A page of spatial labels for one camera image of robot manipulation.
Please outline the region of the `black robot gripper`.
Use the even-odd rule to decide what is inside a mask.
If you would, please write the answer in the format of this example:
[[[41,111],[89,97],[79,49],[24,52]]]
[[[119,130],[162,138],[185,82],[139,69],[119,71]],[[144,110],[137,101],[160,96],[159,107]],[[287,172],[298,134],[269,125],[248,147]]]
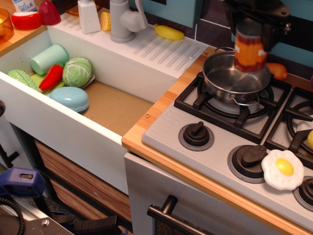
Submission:
[[[224,7],[232,31],[246,18],[262,24],[261,41],[265,52],[271,51],[291,31],[291,23],[286,22],[291,11],[280,0],[225,0]]]

